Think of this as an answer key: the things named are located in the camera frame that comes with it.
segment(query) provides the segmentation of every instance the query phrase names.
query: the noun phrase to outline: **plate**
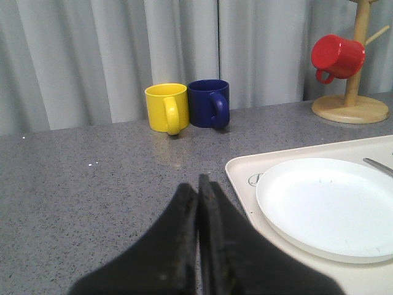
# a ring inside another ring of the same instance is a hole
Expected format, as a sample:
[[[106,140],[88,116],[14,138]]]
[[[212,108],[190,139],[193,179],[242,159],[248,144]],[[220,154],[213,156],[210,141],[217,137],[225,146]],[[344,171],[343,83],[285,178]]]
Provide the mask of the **plate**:
[[[352,162],[305,158],[268,169],[257,201],[295,246],[348,263],[393,258],[393,178]]]

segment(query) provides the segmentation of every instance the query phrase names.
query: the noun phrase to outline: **metal utensil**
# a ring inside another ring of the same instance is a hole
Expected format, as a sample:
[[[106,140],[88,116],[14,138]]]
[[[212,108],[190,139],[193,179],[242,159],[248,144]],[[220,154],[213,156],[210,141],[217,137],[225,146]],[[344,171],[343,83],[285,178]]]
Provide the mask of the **metal utensil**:
[[[369,163],[371,166],[377,168],[379,171],[382,171],[387,175],[393,177],[393,169],[389,168],[388,166],[385,166],[382,163],[379,163],[376,160],[370,158],[364,158],[363,161]]]

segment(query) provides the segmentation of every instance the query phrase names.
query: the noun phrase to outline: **countertop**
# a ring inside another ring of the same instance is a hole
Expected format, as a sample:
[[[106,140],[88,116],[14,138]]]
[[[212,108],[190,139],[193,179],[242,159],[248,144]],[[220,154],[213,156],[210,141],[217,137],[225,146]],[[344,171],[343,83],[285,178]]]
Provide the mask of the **countertop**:
[[[369,95],[393,109],[393,92]],[[221,131],[178,136],[147,120],[0,137],[0,294],[66,294],[82,275],[130,247],[179,183],[217,181],[243,212],[225,173],[242,155],[393,134],[393,118],[341,124],[312,101],[231,111]]]

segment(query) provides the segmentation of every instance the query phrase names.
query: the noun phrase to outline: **mug handle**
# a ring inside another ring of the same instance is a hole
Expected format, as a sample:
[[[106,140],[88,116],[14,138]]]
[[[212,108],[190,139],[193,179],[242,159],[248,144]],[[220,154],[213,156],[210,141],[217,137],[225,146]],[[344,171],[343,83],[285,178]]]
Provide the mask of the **mug handle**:
[[[166,122],[168,124],[168,134],[176,135],[180,132],[179,110],[173,96],[164,98]]]
[[[322,74],[323,73],[324,73],[323,70],[317,69],[317,73],[316,73],[317,80],[320,83],[322,83],[322,84],[330,84],[330,83],[332,83],[332,81],[334,80],[334,76],[332,74],[329,74],[329,77],[326,78],[325,80],[323,80],[323,78],[322,78]]]
[[[228,101],[219,92],[210,94],[216,115],[211,117],[211,123],[216,129],[223,129],[229,124],[229,104]]]

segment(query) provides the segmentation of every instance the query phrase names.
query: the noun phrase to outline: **white tray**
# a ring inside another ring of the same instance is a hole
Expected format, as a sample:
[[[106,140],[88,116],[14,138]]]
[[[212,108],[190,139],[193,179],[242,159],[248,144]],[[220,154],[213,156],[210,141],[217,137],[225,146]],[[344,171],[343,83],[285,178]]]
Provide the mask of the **white tray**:
[[[306,157],[346,160],[370,167],[363,162],[363,158],[369,157],[393,167],[393,135],[248,155],[232,159],[225,166],[229,180],[251,224],[271,243],[302,263],[336,280],[347,295],[392,295],[393,259],[374,264],[331,261],[297,248],[278,235],[267,223],[255,196],[259,176],[278,163]]]

